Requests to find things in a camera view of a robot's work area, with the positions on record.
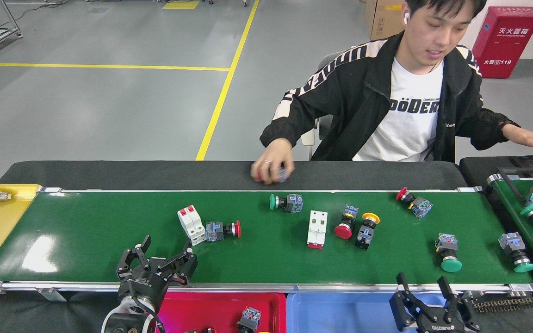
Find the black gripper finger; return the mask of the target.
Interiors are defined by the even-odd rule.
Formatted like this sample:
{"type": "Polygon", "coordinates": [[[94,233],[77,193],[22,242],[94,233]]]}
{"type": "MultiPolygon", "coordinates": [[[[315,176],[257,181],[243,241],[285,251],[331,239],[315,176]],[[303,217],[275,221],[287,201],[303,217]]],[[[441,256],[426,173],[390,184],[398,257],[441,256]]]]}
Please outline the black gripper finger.
{"type": "Polygon", "coordinates": [[[117,265],[117,276],[120,280],[124,280],[126,278],[129,278],[129,276],[132,276],[132,270],[130,265],[135,259],[139,260],[144,270],[151,270],[150,260],[147,259],[145,255],[146,251],[150,247],[150,244],[151,237],[150,235],[146,235],[144,240],[140,244],[135,245],[135,247],[133,248],[125,249],[117,265]]]}
{"type": "Polygon", "coordinates": [[[439,316],[437,322],[457,321],[464,324],[465,332],[480,332],[482,327],[472,315],[473,308],[470,300],[462,298],[458,293],[453,292],[445,276],[438,279],[438,286],[446,303],[444,312],[439,316]]]}
{"type": "Polygon", "coordinates": [[[197,266],[198,257],[192,248],[186,248],[169,259],[152,257],[152,272],[171,284],[188,285],[197,266]]]}
{"type": "Polygon", "coordinates": [[[404,272],[400,272],[396,280],[403,289],[392,295],[390,308],[398,331],[414,327],[419,332],[430,332],[431,326],[438,323],[437,311],[425,305],[410,292],[404,272]]]}

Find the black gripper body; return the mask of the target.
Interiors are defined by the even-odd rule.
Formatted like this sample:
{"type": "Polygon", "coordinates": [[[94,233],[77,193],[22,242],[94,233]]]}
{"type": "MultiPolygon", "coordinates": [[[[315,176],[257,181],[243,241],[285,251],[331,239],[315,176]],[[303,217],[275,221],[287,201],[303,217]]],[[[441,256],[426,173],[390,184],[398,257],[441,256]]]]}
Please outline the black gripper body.
{"type": "Polygon", "coordinates": [[[132,276],[120,280],[121,310],[160,310],[168,285],[152,270],[132,270],[132,276]]]}
{"type": "Polygon", "coordinates": [[[419,333],[463,333],[465,326],[463,323],[457,321],[420,321],[417,323],[417,331],[419,333]]]}

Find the person's right hand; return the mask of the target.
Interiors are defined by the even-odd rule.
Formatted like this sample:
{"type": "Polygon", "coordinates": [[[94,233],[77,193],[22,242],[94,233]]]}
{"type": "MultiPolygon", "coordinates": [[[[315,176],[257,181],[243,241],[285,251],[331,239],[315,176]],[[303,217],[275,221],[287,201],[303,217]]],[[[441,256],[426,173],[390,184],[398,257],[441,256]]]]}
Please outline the person's right hand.
{"type": "Polygon", "coordinates": [[[272,141],[263,154],[254,161],[250,176],[257,183],[280,183],[294,171],[292,144],[285,138],[272,141]]]}

